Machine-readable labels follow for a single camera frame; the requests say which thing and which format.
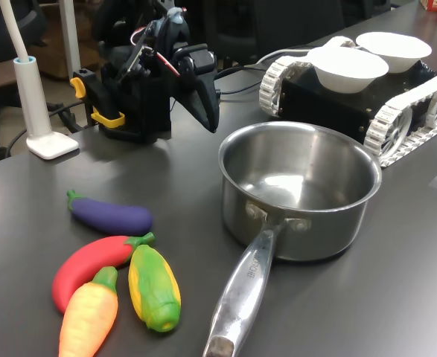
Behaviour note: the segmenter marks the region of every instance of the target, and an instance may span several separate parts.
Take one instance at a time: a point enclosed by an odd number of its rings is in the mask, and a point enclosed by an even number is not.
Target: table surface
[[[393,30],[435,46],[437,34],[421,28],[437,30],[430,15],[411,4],[342,33]],[[437,69],[437,47],[427,61]],[[218,87],[240,88],[255,76],[238,73]],[[89,129],[75,135],[80,154],[52,162],[24,154],[0,162],[0,356],[57,356],[62,317],[51,281],[73,252],[102,237],[71,218],[71,188],[148,207],[156,247],[182,294],[176,331],[147,331],[133,311],[127,269],[121,270],[118,318],[97,356],[202,355],[215,304],[243,251],[222,226],[217,150],[231,132],[268,119],[256,91],[229,96],[220,108],[214,135],[177,105],[168,141],[140,147]],[[384,170],[346,254],[311,265],[275,261],[240,355],[437,356],[437,190],[429,187],[436,175],[437,137]]]

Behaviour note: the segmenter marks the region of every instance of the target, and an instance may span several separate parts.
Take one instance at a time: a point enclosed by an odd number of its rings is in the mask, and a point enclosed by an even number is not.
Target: saucepan rim
[[[243,189],[239,184],[237,184],[228,174],[225,168],[225,164],[223,163],[223,159],[225,156],[225,151],[228,149],[228,147],[232,144],[233,141],[236,141],[241,135],[243,135],[245,132],[251,131],[253,129],[261,128],[263,126],[270,126],[270,127],[283,127],[287,126],[289,128],[299,128],[304,130],[319,130],[321,132],[327,132],[331,135],[335,135],[343,140],[348,141],[350,144],[354,145],[354,148],[358,151],[360,151],[364,158],[366,158],[369,161],[369,167],[371,170],[374,171],[374,184],[372,186],[372,189],[361,199],[359,199],[356,202],[353,202],[349,205],[337,207],[337,208],[329,208],[325,210],[306,210],[306,209],[298,209],[298,208],[291,208],[288,206],[283,205],[276,205],[273,203],[269,203],[264,201],[263,199],[260,199],[259,197],[253,195],[249,191]],[[278,208],[282,210],[288,210],[296,213],[327,213],[327,212],[338,212],[341,210],[348,210],[349,208],[356,207],[358,205],[361,205],[362,203],[368,201],[379,189],[381,183],[382,183],[382,170],[379,165],[379,161],[375,156],[373,156],[361,143],[358,141],[355,141],[353,138],[348,137],[347,135],[344,135],[340,132],[337,132],[335,130],[325,128],[323,126],[313,125],[313,124],[306,124],[306,123],[299,123],[299,122],[293,122],[293,121],[270,121],[266,123],[258,123],[253,124],[249,126],[245,126],[244,128],[241,128],[232,134],[228,135],[225,140],[220,145],[220,148],[218,149],[218,162],[220,165],[221,172],[223,176],[231,183],[233,186],[235,186],[239,191],[247,195],[248,197],[254,199],[257,202],[262,203],[263,205],[270,206],[272,208]]]

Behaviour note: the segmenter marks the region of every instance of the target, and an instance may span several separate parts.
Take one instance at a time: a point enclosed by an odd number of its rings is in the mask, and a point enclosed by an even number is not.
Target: red chili pepper
[[[64,313],[74,292],[88,283],[104,266],[119,267],[128,263],[140,244],[149,244],[155,237],[115,236],[96,240],[72,254],[53,280],[52,295],[57,308]]]

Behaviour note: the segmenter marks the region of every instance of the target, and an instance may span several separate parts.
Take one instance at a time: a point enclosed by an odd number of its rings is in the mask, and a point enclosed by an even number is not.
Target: metal pole
[[[69,79],[71,79],[72,72],[81,69],[73,0],[60,0],[60,12],[64,47],[66,49],[66,62],[68,64]]]

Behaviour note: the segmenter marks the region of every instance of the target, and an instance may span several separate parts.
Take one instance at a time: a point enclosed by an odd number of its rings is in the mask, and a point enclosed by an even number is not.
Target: toy carrot
[[[114,324],[118,310],[117,270],[102,268],[71,297],[60,333],[59,357],[92,357]]]

